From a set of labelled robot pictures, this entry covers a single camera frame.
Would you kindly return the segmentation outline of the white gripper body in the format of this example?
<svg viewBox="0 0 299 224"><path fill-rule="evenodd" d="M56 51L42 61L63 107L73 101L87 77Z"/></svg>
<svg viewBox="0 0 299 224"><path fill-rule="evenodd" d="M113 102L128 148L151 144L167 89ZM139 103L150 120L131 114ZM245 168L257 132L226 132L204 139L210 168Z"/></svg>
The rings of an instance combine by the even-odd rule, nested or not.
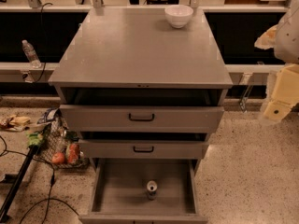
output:
<svg viewBox="0 0 299 224"><path fill-rule="evenodd" d="M289 63L277 72L274 89L263 117L274 122L282 121L298 103L299 65Z"/></svg>

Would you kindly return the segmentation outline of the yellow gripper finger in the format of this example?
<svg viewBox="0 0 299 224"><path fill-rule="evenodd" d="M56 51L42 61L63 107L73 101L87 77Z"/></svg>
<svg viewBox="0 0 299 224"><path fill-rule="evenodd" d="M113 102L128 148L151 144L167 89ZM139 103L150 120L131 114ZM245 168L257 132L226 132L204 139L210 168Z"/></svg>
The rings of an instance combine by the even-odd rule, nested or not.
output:
<svg viewBox="0 0 299 224"><path fill-rule="evenodd" d="M254 43L258 49L272 49L276 45L277 26L274 25L265 31Z"/></svg>

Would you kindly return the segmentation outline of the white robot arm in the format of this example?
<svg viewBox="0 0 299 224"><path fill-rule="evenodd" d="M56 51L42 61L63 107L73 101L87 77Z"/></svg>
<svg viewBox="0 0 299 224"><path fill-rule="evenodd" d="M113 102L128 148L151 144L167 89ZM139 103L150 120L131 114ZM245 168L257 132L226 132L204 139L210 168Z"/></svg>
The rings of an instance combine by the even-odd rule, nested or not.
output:
<svg viewBox="0 0 299 224"><path fill-rule="evenodd" d="M264 32L254 47L273 49L275 57L285 63L269 75L267 97L259 115L261 124L277 124L299 103L299 0L290 0L278 24Z"/></svg>

